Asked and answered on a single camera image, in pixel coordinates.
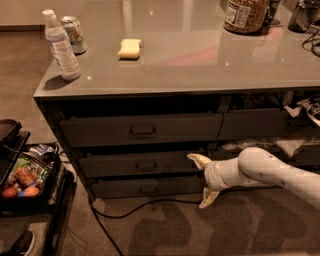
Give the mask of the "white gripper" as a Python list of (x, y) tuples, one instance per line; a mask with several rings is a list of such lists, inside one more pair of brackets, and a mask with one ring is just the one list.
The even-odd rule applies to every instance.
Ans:
[(199, 205), (200, 209), (204, 209), (210, 206), (220, 194), (219, 191), (214, 190), (225, 190), (228, 185), (225, 183), (222, 170), (226, 166), (225, 161), (212, 161), (206, 156), (197, 153), (190, 153), (187, 157), (192, 160), (199, 170), (204, 170), (204, 176), (207, 185), (203, 189), (202, 201)]

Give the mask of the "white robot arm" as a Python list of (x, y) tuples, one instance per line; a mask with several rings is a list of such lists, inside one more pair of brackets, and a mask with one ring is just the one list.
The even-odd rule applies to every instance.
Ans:
[(211, 160), (197, 153), (187, 157), (204, 172), (207, 186), (200, 209), (210, 206), (226, 189), (274, 185), (320, 209), (320, 175), (288, 165), (264, 149), (249, 147), (229, 160)]

